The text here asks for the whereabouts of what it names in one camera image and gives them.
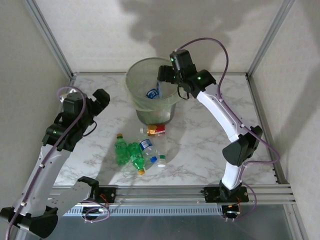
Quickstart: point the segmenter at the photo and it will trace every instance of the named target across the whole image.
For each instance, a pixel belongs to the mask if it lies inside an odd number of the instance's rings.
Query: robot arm
[[[39,158],[20,198],[12,207],[5,207],[1,210],[1,218],[10,222],[17,213],[18,216],[13,223],[15,226],[41,238],[46,238],[55,229],[58,219],[70,208],[87,198],[97,198],[99,182],[89,177],[81,177],[72,188],[48,200],[63,164],[69,158],[77,142],[82,139],[88,126],[94,123],[94,117],[110,102],[109,94],[103,89],[98,89],[93,96],[96,101],[85,96],[86,107],[83,114],[57,147],[53,148],[60,136],[78,118],[84,105],[79,92],[72,92],[64,96],[63,112],[60,112],[54,123],[47,128]],[[52,154],[44,165],[43,158],[49,152]],[[32,190],[25,198],[30,186]]]
[[[216,118],[231,142],[222,150],[227,163],[219,184],[220,200],[228,202],[228,199],[241,187],[240,171],[243,162],[253,155],[259,141],[227,111],[224,106],[225,100],[219,98],[216,80],[207,70],[196,70],[187,50],[173,52],[170,54],[170,60],[172,66],[159,67],[158,80],[177,84],[180,97],[179,88],[183,88],[188,98],[191,94],[201,102]],[[258,136],[262,135],[262,129],[259,126],[251,127],[251,130]]]

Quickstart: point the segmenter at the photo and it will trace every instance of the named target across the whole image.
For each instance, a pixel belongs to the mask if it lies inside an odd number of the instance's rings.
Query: glass panel
[[[244,212],[251,206],[242,206]],[[29,236],[27,240],[38,240]],[[225,222],[220,216],[114,216],[85,223],[64,216],[47,240],[292,240],[282,205],[260,205],[248,218]]]

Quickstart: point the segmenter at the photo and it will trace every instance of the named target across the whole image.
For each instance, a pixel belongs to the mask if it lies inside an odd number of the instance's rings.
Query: white wall
[[[320,1],[296,0],[254,74],[311,240],[320,239]]]
[[[184,43],[225,44],[229,72],[246,72],[283,0],[37,0],[74,72],[127,71],[149,57],[168,58]],[[188,47],[199,69],[223,71],[212,42]]]
[[[68,83],[22,0],[0,7],[0,209],[21,194]],[[0,221],[0,239],[7,224]]]

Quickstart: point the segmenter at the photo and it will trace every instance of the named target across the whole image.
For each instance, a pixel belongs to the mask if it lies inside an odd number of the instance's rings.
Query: metal frame
[[[256,114],[258,116],[258,120],[259,120],[259,122],[261,124],[261,127],[262,127],[262,130],[263,130],[265,141],[268,144],[273,145],[274,141],[273,141],[273,138],[272,138],[272,135],[271,135],[271,131],[270,131],[269,125],[267,123],[266,114],[265,114],[265,112],[263,110],[262,103],[261,103],[259,95],[258,95],[258,90],[257,90],[256,84],[255,84],[255,81],[254,81],[253,77],[248,78],[248,76],[247,76],[246,79],[247,79],[247,84],[248,84],[249,91],[250,91],[250,94],[251,94],[251,98],[253,100],[253,105],[254,105],[254,108],[255,108],[255,112],[256,112]],[[269,156],[270,156],[271,160],[275,160],[276,159],[276,155],[272,151],[270,151],[270,149],[267,149],[267,151],[269,153]],[[285,177],[285,174],[284,174],[284,171],[282,169],[281,163],[277,162],[277,163],[273,164],[273,169],[274,169],[274,172],[275,172],[275,177],[277,179],[277,182],[279,184],[288,184],[288,181],[287,181],[287,179]]]
[[[278,10],[266,36],[264,37],[264,40],[262,41],[262,44],[255,55],[253,62],[251,66],[248,69],[248,78],[250,79],[252,75],[255,73],[257,70],[261,60],[265,56],[271,42],[274,40],[280,26],[284,22],[289,10],[291,9],[292,5],[294,4],[295,0],[284,0],[282,2],[282,5],[280,9]]]
[[[50,197],[60,195],[64,190],[72,186],[54,186]],[[102,188],[116,187],[116,197],[111,206],[204,206],[216,203],[206,203],[201,190],[207,185],[198,186],[114,186],[101,185]],[[257,198],[257,204],[294,204],[296,202],[289,184],[257,184],[252,185]],[[243,205],[254,204],[252,192],[248,192],[249,202]],[[82,206],[92,206],[91,203],[83,203]]]
[[[125,75],[126,71],[81,71],[81,72],[75,72],[74,74],[78,76],[101,76],[101,75]],[[210,72],[214,76],[221,76],[223,74],[222,71],[211,71]],[[245,76],[247,73],[242,71],[235,71],[235,72],[227,72],[226,76]]]
[[[48,44],[50,50],[52,51],[53,55],[55,56],[56,60],[58,61],[59,65],[61,66],[64,74],[71,79],[73,76],[72,69],[70,68],[64,54],[62,53],[53,33],[51,32],[44,16],[42,15],[37,3],[35,0],[23,0],[26,8],[30,12],[30,15],[39,28],[44,40]]]
[[[283,206],[286,219],[288,221],[288,225],[294,240],[303,240],[302,234],[300,232],[299,224],[294,214],[293,206],[292,205],[284,205]]]

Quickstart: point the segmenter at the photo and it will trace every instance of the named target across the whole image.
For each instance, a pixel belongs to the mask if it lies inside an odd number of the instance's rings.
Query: plastic bucket
[[[171,62],[158,57],[146,58],[130,67],[125,76],[128,100],[136,109],[140,121],[146,125],[169,123],[174,117],[176,103],[180,100],[177,85],[167,82],[160,83],[162,98],[147,98],[147,92],[157,87],[161,65],[171,65]]]

